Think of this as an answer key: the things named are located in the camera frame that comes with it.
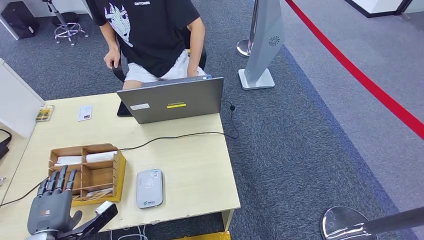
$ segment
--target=robotic hand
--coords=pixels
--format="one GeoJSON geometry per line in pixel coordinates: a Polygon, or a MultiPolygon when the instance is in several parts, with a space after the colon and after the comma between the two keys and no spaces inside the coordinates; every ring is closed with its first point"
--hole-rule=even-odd
{"type": "Polygon", "coordinates": [[[64,187],[67,169],[67,165],[63,166],[59,173],[54,171],[50,178],[40,184],[29,211],[27,228],[31,236],[26,240],[81,239],[96,234],[118,214],[117,206],[106,201],[95,210],[95,218],[73,230],[83,213],[77,211],[73,217],[70,216],[72,187],[77,170],[69,173],[64,187]]]}

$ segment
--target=white shorts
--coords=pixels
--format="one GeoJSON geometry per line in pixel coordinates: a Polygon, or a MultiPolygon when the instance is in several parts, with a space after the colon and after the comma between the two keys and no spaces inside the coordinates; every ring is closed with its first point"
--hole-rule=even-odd
{"type": "MultiPolygon", "coordinates": [[[[154,76],[146,69],[144,69],[144,67],[136,63],[129,63],[129,72],[126,74],[125,81],[136,80],[142,83],[151,83],[160,80],[187,78],[189,60],[190,58],[187,54],[187,50],[182,51],[181,55],[177,58],[175,65],[162,77],[154,76]]],[[[199,76],[206,75],[206,73],[200,67],[197,67],[197,72],[199,76]]]]}

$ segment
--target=stool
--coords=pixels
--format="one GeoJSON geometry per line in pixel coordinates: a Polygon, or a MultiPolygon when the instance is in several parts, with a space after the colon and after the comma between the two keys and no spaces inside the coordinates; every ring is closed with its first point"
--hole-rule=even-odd
{"type": "Polygon", "coordinates": [[[56,39],[56,44],[61,43],[60,38],[67,38],[70,42],[70,45],[74,46],[75,43],[72,41],[71,37],[78,33],[83,33],[86,38],[89,37],[89,35],[83,30],[79,23],[66,22],[62,14],[56,9],[55,5],[53,5],[52,0],[41,1],[47,3],[50,12],[53,12],[57,19],[60,21],[60,26],[56,27],[54,30],[54,39],[56,39]]]}

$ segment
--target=laptop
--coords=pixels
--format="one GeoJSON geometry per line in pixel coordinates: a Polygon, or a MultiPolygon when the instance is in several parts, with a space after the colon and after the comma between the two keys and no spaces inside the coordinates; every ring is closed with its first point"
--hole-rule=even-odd
{"type": "Polygon", "coordinates": [[[224,78],[210,75],[144,83],[117,92],[139,124],[216,114],[224,78]]]}

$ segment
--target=wooden organizer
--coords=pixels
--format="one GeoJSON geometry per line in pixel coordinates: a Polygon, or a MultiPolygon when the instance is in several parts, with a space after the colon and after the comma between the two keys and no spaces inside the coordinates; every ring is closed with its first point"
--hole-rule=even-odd
{"type": "Polygon", "coordinates": [[[60,171],[62,166],[55,166],[58,157],[64,156],[82,156],[82,162],[79,164],[68,165],[66,171],[66,181],[69,173],[76,169],[75,180],[72,188],[72,207],[90,204],[99,204],[104,201],[120,202],[122,188],[124,185],[125,163],[126,159],[112,144],[98,144],[86,146],[73,146],[66,148],[53,149],[50,152],[50,161],[48,162],[48,175],[54,171],[60,171]],[[117,151],[113,155],[113,160],[87,162],[88,154],[98,154],[117,151]],[[101,198],[85,200],[87,193],[112,188],[112,193],[108,193],[101,198]]]}

